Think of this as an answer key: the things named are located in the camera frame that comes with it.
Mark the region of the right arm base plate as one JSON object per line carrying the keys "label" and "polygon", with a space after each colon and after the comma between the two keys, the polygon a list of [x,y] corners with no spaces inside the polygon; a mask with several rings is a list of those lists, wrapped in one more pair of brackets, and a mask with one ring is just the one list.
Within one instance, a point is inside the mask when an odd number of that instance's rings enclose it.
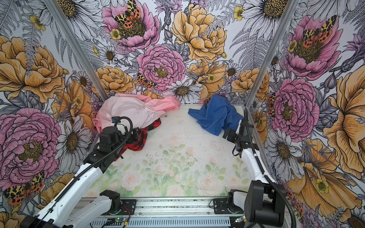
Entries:
{"label": "right arm base plate", "polygon": [[243,214],[243,210],[238,207],[229,206],[227,198],[214,198],[213,210],[217,215],[221,214]]}

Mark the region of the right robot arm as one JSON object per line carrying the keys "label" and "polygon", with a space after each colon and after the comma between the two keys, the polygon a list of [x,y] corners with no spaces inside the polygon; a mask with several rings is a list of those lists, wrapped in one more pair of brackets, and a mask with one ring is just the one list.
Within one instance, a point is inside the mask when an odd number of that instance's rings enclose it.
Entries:
{"label": "right robot arm", "polygon": [[251,179],[247,191],[232,189],[227,207],[232,214],[243,213],[235,223],[255,223],[260,226],[281,227],[285,216],[285,193],[265,167],[258,146],[253,142],[253,125],[246,119],[239,122],[236,131],[228,128],[223,137],[235,144],[233,155],[246,163]]}

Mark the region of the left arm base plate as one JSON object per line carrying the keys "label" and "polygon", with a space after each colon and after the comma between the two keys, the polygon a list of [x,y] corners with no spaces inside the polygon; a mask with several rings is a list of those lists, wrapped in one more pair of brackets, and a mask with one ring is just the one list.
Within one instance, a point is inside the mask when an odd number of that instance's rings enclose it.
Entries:
{"label": "left arm base plate", "polygon": [[135,199],[119,199],[112,200],[110,210],[107,215],[134,215],[137,200]]}

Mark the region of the blue cloth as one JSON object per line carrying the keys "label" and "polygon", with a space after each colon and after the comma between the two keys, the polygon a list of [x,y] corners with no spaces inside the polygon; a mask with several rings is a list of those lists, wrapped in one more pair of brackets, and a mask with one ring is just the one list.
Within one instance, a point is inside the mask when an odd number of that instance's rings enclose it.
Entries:
{"label": "blue cloth", "polygon": [[188,114],[197,120],[205,131],[219,136],[222,130],[236,130],[244,117],[225,97],[213,95],[201,109],[189,109]]}

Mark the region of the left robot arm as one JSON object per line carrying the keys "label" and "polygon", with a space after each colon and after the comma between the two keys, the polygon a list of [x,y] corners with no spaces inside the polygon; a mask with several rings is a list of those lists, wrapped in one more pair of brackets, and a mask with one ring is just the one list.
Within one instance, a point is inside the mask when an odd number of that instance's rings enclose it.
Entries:
{"label": "left robot arm", "polygon": [[93,151],[64,189],[36,216],[26,216],[21,228],[84,228],[97,217],[124,210],[120,194],[105,190],[84,208],[72,211],[91,185],[120,156],[133,132],[132,120],[126,116],[112,118],[112,126],[99,135]]}

